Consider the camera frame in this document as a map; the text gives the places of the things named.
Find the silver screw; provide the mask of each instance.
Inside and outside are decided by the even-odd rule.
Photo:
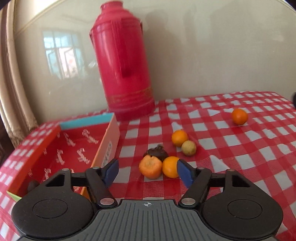
[[[195,200],[193,198],[187,197],[181,200],[181,203],[184,205],[193,205],[195,203]]]
[[[114,199],[109,198],[109,197],[105,197],[105,198],[103,198],[103,199],[100,200],[100,203],[101,203],[102,205],[111,205],[111,204],[113,204],[114,202],[115,202]]]

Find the open box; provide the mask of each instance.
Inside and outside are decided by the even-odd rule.
[[[23,165],[7,190],[15,201],[27,193],[33,180],[41,183],[63,168],[84,172],[90,167],[103,167],[115,156],[120,132],[113,113],[50,125],[47,131],[39,127],[12,153],[21,155],[26,147]],[[88,197],[85,187],[74,187],[74,191]]]

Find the glossy wall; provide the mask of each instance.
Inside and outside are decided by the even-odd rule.
[[[106,108],[89,38],[103,2],[56,1],[25,24],[31,8],[19,0],[17,59],[38,122]],[[296,91],[296,13],[281,0],[125,0],[124,7],[143,22],[156,100]]]

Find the orange fruit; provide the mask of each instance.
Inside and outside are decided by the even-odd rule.
[[[176,156],[169,156],[163,161],[163,174],[170,178],[178,177],[177,172],[177,161],[179,160]]]
[[[231,113],[232,120],[237,125],[243,125],[248,120],[248,114],[242,109],[234,109]]]
[[[172,142],[175,146],[181,147],[188,140],[188,135],[183,130],[177,130],[172,134]]]
[[[140,161],[140,172],[149,179],[156,179],[161,175],[162,162],[155,156],[146,155]]]

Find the gray gripper base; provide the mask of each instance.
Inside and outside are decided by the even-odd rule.
[[[123,200],[98,212],[83,231],[63,241],[229,241],[209,230],[193,210],[173,200]],[[19,241],[31,241],[21,237]],[[265,241],[276,241],[268,238]]]

